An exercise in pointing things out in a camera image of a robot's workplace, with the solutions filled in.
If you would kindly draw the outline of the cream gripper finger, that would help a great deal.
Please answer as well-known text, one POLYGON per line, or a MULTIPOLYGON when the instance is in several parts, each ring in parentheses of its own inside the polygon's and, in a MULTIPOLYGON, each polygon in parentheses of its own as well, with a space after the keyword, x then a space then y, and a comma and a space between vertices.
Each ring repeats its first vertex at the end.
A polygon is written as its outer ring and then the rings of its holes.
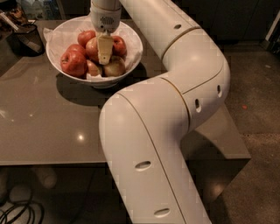
POLYGON ((110 61, 113 51, 113 38, 107 32, 97 33, 98 59, 101 65, 107 65, 110 61))

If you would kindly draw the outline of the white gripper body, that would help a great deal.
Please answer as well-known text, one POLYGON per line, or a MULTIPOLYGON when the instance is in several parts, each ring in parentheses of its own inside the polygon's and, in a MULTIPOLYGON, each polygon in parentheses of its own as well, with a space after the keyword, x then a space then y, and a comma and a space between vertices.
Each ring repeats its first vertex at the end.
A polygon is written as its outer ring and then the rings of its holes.
POLYGON ((97 32, 113 33, 121 20, 122 5, 120 3, 91 3, 90 18, 97 32))

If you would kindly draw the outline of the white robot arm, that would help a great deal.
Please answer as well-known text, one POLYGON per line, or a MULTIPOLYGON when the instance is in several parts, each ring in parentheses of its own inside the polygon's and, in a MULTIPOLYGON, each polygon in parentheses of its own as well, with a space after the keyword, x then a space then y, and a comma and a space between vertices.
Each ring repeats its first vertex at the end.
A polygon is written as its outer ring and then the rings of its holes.
POLYGON ((122 201, 133 224, 212 224, 180 142, 225 101, 228 63, 172 0, 91 0, 94 27, 112 32, 121 10, 166 69, 116 92, 102 107, 101 147, 122 201))

